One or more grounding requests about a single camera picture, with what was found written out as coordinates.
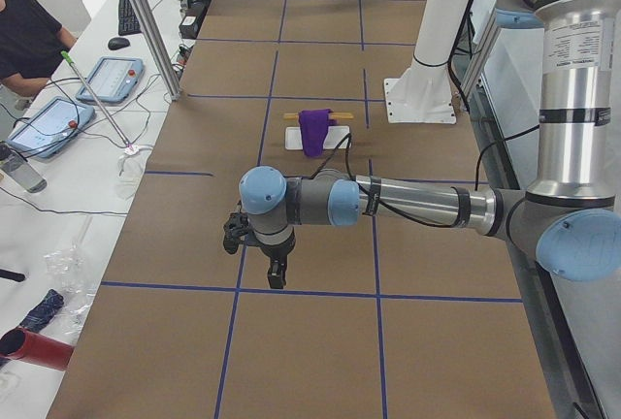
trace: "white desk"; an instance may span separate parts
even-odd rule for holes
[[[153,7],[160,0],[148,0]],[[98,15],[71,50],[78,67],[87,74],[102,55],[140,57],[145,61],[145,73],[133,94],[142,91],[151,75],[158,70],[148,51],[143,34],[127,36],[129,48],[110,51],[108,40],[117,32],[118,0],[108,0]],[[162,33],[167,51],[171,56],[181,43],[177,0],[163,0],[153,11]],[[73,77],[64,62],[54,73],[53,79]],[[63,82],[63,89],[72,97],[80,88],[78,83]],[[62,95],[51,86],[35,100],[28,115],[32,115],[49,99]],[[154,144],[170,103],[165,98],[166,88],[158,79],[140,102],[151,111],[148,128],[138,144]],[[104,118],[97,112],[97,120]],[[130,139],[137,137],[147,121],[147,112],[133,103],[115,117],[116,122]],[[87,132],[106,135],[121,144],[118,135],[107,121],[97,123]],[[117,159],[122,151],[108,140],[91,138],[80,134],[65,150],[49,161],[31,160],[33,167],[48,181],[48,187],[38,194],[28,194],[11,179],[5,178],[0,185],[31,201],[43,209],[52,210],[113,210],[127,212],[132,199],[122,199],[115,188],[119,184]],[[139,160],[144,166],[148,152],[141,153]],[[87,215],[56,215],[41,213],[0,191],[0,268],[24,273],[22,283],[0,279],[0,333],[11,330],[26,313],[40,302],[50,288],[56,289],[46,273],[44,255],[69,248],[84,225]],[[120,233],[124,217],[92,216],[84,235],[81,250],[84,267],[90,278],[98,284],[101,280],[114,245]],[[64,333],[66,322],[56,317],[42,333],[52,338],[75,343],[76,335]],[[11,419],[38,419],[47,415],[56,394],[63,372],[11,361],[0,371],[0,417]]]

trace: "blue device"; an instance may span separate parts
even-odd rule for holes
[[[51,157],[75,138],[94,115],[91,106],[55,97],[12,133],[7,145],[27,156]]]
[[[140,58],[101,57],[86,80],[101,102],[119,104],[132,92],[144,68]],[[84,86],[76,97],[86,104],[95,103]]]

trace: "black mouse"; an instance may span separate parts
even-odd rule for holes
[[[108,48],[110,50],[119,50],[127,46],[129,46],[129,39],[127,38],[115,37],[108,41]]]

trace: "warning label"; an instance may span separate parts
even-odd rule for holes
[[[545,32],[543,72],[600,67],[612,70],[614,19],[582,21]]]

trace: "black keyboard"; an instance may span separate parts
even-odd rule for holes
[[[118,0],[118,35],[140,33],[140,22],[129,0]]]

